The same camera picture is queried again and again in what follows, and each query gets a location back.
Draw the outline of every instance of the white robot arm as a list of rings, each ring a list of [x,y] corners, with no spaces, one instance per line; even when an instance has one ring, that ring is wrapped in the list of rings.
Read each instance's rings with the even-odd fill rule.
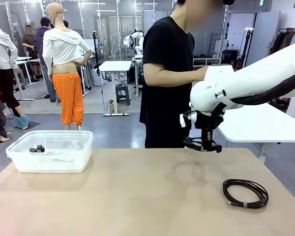
[[[210,66],[204,81],[191,90],[190,106],[194,111],[180,116],[182,126],[195,122],[202,130],[202,141],[186,138],[185,143],[193,149],[220,152],[221,146],[215,145],[212,133],[223,122],[225,110],[259,105],[282,96],[295,97],[295,44],[236,72],[230,65]]]
[[[136,55],[143,55],[144,34],[142,31],[134,31],[132,34],[128,35],[123,44],[128,48],[133,48],[133,45],[135,45],[134,39],[139,40],[138,45],[135,46]]]

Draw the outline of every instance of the person in purple jacket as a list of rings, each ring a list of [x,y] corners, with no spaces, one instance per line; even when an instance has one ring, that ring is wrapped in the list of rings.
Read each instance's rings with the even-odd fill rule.
[[[54,84],[52,81],[49,80],[48,69],[47,69],[46,63],[44,61],[44,58],[42,56],[43,55],[44,33],[47,30],[50,30],[52,28],[51,21],[47,17],[43,17],[40,19],[40,24],[41,24],[41,27],[37,29],[36,34],[34,35],[34,40],[35,40],[37,52],[39,54],[43,76],[44,76],[45,81],[47,83],[47,89],[49,92],[50,101],[55,102],[56,101],[56,92],[55,92]]]

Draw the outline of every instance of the plastic container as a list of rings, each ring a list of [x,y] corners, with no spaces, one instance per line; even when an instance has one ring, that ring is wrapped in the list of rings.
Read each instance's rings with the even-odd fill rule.
[[[78,173],[87,165],[92,153],[90,131],[31,131],[6,149],[19,172]],[[30,152],[43,145],[45,152]]]

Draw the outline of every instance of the orange shorts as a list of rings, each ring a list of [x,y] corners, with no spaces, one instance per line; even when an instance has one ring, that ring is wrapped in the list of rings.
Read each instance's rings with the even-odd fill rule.
[[[53,75],[56,93],[62,103],[61,122],[83,123],[83,94],[78,73]]]

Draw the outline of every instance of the gray floor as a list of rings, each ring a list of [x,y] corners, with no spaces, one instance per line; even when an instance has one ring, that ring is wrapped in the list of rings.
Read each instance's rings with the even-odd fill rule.
[[[60,115],[29,115],[30,120],[41,123],[31,130],[59,130],[62,129]],[[94,133],[94,148],[143,148],[145,127],[139,123],[139,114],[128,117],[103,117],[100,114],[85,114],[84,130]],[[11,121],[7,124],[7,131],[12,132],[11,141],[0,144],[0,172],[11,162],[6,157],[5,149],[27,131],[14,129]],[[200,135],[199,130],[192,129],[191,136]],[[216,131],[214,139],[225,147],[226,140]],[[253,144],[235,144],[228,142],[228,147],[244,147],[255,155],[259,150]],[[265,165],[277,176],[286,188],[295,196],[295,144],[273,144]]]
[[[131,104],[130,106],[127,106],[125,103],[121,103],[120,112],[138,113],[140,112],[141,103],[139,101],[141,100],[141,95],[139,97],[133,95],[135,92],[134,85],[129,85],[128,89],[130,99],[132,99]],[[42,79],[40,79],[36,85],[26,88],[23,93],[25,98],[35,99],[34,101],[21,102],[21,106],[26,114],[61,114],[61,106],[57,106],[57,103],[51,103],[49,99],[41,99],[46,94],[46,89]],[[15,93],[15,97],[21,98],[19,91]],[[112,82],[106,82],[106,84],[103,85],[103,97],[106,109],[107,102],[113,98]],[[84,97],[84,114],[102,113],[106,113],[106,111],[103,108],[101,87],[93,87]]]

